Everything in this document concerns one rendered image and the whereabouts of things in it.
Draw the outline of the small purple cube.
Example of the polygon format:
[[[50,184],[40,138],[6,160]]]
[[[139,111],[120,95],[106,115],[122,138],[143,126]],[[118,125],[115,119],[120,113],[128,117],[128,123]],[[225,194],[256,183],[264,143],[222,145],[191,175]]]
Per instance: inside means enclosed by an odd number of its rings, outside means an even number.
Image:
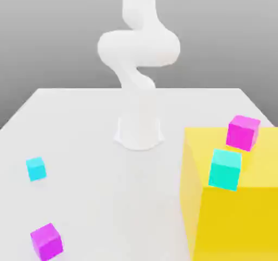
[[[61,235],[52,223],[31,232],[30,237],[40,261],[48,261],[64,251]]]

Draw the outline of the small cyan cube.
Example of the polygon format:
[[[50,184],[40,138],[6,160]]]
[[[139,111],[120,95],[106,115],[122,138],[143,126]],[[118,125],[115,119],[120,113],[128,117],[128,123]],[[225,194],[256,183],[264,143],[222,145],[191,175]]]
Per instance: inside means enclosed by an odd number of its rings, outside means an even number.
[[[44,161],[41,157],[26,160],[26,166],[31,182],[46,178],[46,168]]]

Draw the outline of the large yellow box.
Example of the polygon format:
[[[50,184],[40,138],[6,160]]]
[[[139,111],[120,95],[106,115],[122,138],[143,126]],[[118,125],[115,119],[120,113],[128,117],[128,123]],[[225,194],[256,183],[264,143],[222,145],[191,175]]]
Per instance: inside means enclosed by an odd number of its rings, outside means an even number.
[[[187,127],[180,205],[190,261],[278,261],[278,128],[242,151],[236,191],[209,185],[213,151],[232,151],[226,128]]]

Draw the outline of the small turquoise cube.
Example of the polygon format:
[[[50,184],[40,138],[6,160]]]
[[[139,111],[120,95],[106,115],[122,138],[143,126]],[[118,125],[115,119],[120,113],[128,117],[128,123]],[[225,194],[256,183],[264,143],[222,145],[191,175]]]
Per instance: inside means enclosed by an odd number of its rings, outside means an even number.
[[[241,153],[214,149],[208,179],[209,186],[237,191],[241,167]]]

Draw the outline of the small magenta cube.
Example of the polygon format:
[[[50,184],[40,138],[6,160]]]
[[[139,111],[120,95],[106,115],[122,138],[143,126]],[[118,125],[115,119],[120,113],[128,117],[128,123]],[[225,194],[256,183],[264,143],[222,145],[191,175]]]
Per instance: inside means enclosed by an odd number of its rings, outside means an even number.
[[[236,115],[228,126],[226,145],[250,152],[256,143],[261,121]]]

